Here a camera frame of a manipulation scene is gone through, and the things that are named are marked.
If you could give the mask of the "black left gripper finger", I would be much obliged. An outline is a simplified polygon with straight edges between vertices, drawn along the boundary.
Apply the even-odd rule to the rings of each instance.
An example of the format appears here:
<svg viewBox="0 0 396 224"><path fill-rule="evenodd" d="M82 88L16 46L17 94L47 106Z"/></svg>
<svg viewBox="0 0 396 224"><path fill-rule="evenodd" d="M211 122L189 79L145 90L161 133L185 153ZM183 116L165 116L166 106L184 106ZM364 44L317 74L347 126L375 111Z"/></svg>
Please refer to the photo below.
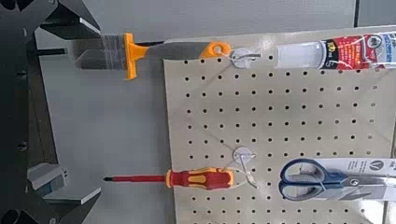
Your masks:
<svg viewBox="0 0 396 224"><path fill-rule="evenodd" d="M64 40L99 38L101 28L83 0L56 0L40 28Z"/></svg>
<svg viewBox="0 0 396 224"><path fill-rule="evenodd" d="M82 224L101 196L100 187L63 187L44 196L58 215L51 224Z"/></svg>

